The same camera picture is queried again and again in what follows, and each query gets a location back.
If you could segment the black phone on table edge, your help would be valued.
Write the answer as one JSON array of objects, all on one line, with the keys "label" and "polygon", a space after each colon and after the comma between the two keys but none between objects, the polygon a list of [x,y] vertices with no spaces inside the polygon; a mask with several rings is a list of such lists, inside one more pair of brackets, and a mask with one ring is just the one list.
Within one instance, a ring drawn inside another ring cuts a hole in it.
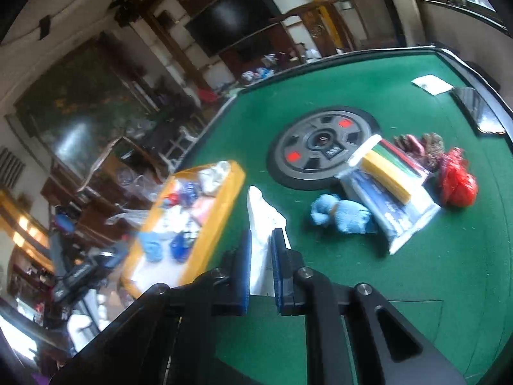
[{"label": "black phone on table edge", "polygon": [[495,112],[475,89],[458,87],[450,94],[477,133],[493,136],[506,134]]}]

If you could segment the blue microfiber towel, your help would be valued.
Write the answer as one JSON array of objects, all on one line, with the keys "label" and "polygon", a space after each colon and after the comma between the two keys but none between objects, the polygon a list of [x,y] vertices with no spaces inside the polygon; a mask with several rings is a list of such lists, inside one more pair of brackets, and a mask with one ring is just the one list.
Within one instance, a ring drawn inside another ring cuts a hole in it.
[{"label": "blue microfiber towel", "polygon": [[147,261],[159,262],[164,258],[161,237],[155,232],[139,232],[137,240]]}]

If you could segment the small blue towel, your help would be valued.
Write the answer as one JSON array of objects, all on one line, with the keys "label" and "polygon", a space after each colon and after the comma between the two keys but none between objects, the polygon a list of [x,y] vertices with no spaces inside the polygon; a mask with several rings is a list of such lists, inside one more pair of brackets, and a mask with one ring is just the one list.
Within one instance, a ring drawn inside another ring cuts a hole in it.
[{"label": "small blue towel", "polygon": [[345,235],[376,234],[372,213],[359,202],[323,194],[310,206],[310,217],[316,226],[333,226]]}]

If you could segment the black television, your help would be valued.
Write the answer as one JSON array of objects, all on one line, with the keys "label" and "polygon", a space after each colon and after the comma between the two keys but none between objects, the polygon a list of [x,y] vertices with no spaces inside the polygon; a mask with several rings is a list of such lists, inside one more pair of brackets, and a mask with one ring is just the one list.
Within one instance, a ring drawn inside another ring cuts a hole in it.
[{"label": "black television", "polygon": [[208,56],[215,56],[273,25],[280,14],[274,0],[215,0],[185,29]]}]

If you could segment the blue tissue pack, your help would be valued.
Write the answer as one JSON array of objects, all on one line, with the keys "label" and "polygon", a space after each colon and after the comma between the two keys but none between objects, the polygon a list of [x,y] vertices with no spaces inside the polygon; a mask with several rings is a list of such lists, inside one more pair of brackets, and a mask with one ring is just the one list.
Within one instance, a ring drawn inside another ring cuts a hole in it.
[{"label": "blue tissue pack", "polygon": [[194,242],[195,238],[189,231],[176,234],[170,243],[171,257],[179,263],[185,263],[192,252]]}]

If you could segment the blue white plastic bag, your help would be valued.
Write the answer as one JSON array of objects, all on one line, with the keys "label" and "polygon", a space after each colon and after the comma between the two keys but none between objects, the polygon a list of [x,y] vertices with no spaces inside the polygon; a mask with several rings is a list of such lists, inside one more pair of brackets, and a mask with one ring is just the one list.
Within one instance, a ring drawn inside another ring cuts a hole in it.
[{"label": "blue white plastic bag", "polygon": [[189,208],[201,195],[201,187],[195,181],[177,179],[171,190],[169,199],[174,205]]}]

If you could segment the pink tissue pack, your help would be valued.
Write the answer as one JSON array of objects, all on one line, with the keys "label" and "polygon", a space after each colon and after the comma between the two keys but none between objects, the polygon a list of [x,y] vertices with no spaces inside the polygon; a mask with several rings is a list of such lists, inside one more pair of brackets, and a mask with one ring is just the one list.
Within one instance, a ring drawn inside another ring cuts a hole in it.
[{"label": "pink tissue pack", "polygon": [[200,226],[204,226],[215,202],[216,198],[213,196],[198,197],[189,209],[192,219]]}]

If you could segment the round mahjong table centre panel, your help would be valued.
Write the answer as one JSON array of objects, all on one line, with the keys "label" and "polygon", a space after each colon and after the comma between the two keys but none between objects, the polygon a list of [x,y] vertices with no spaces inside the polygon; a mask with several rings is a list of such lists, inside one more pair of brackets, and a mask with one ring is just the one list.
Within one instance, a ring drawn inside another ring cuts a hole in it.
[{"label": "round mahjong table centre panel", "polygon": [[270,176],[292,190],[322,190],[370,137],[381,132],[370,113],[332,106],[302,115],[273,140],[266,157]]}]

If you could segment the red plastic bag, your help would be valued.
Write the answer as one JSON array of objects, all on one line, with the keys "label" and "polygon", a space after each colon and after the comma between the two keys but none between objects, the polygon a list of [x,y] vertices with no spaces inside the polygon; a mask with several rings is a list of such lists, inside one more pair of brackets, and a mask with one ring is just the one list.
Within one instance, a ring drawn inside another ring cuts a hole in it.
[{"label": "red plastic bag", "polygon": [[468,171],[468,161],[460,148],[452,148],[440,160],[438,183],[440,202],[457,208],[475,203],[478,193],[476,178]]}]

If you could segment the yellow-edged white tray box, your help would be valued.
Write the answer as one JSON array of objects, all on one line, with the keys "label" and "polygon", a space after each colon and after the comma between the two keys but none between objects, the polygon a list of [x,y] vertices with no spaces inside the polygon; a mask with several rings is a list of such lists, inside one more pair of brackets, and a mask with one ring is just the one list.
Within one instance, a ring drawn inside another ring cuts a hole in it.
[{"label": "yellow-edged white tray box", "polygon": [[149,287],[194,281],[216,249],[245,173],[235,161],[186,169],[164,184],[130,244],[121,284],[134,299]]}]

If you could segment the pack of coloured sponge cloths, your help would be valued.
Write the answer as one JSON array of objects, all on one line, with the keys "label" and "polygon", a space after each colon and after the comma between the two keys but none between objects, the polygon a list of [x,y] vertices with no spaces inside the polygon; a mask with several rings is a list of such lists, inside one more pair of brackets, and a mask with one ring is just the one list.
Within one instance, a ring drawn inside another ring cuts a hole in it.
[{"label": "pack of coloured sponge cloths", "polygon": [[371,136],[352,153],[348,166],[370,175],[402,204],[410,202],[430,175],[421,164],[379,134]]}]

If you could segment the white foam block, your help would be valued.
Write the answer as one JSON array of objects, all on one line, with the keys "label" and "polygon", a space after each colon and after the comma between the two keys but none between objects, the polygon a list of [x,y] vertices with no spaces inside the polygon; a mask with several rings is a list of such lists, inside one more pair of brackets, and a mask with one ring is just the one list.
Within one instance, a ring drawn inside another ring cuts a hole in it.
[{"label": "white foam block", "polygon": [[249,293],[257,296],[275,296],[270,236],[281,228],[285,245],[290,249],[286,234],[286,218],[267,203],[261,190],[250,186],[247,193],[247,211],[251,236],[251,265]]}]

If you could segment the grey-blue wipes package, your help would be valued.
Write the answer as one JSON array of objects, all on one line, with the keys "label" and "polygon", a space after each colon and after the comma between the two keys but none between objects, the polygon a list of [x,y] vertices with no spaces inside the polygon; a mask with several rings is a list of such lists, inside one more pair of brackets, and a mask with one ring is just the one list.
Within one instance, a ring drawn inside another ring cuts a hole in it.
[{"label": "grey-blue wipes package", "polygon": [[395,255],[412,235],[423,229],[440,211],[423,186],[406,204],[402,204],[382,184],[360,170],[337,173],[348,198],[364,205],[384,232],[389,254]]}]

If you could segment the white cloth bundle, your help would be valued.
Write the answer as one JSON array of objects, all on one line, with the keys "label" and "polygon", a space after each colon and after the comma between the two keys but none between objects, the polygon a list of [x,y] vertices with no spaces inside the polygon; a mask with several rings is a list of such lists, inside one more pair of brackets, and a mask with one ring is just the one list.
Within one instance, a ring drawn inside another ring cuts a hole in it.
[{"label": "white cloth bundle", "polygon": [[220,161],[198,172],[198,181],[205,196],[216,196],[224,180],[231,172],[228,161]]}]

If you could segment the brown furry item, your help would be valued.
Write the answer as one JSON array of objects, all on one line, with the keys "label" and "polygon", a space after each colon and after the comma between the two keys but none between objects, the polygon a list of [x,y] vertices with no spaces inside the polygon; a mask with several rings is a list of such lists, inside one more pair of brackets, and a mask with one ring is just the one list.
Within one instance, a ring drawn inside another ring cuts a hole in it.
[{"label": "brown furry item", "polygon": [[395,136],[394,145],[429,172],[438,171],[445,152],[442,137],[434,132],[424,133],[420,138],[411,134]]}]

